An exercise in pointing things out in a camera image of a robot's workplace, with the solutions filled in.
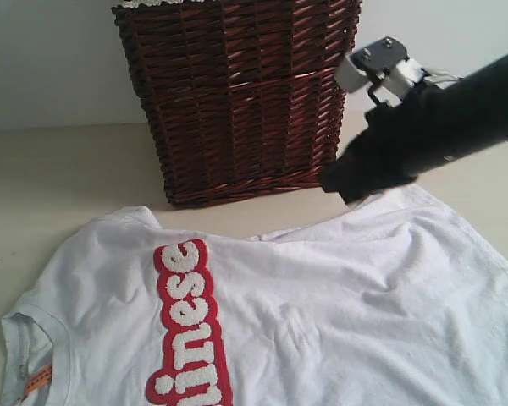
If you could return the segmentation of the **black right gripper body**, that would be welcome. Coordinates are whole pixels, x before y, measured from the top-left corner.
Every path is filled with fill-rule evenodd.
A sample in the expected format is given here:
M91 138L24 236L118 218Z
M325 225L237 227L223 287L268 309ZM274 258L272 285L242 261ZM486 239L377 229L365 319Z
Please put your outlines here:
M443 91L413 91L397 107L367 114L367 128L346 147L348 182L413 182L448 163L442 125L449 114Z

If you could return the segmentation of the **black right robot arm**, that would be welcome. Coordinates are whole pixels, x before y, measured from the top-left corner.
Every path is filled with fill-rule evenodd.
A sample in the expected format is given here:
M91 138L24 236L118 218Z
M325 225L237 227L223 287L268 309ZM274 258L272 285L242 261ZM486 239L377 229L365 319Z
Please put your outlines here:
M367 128L320 174L350 204L508 143L508 54L456 78L424 68L386 36L349 53L334 73L346 93L367 90Z

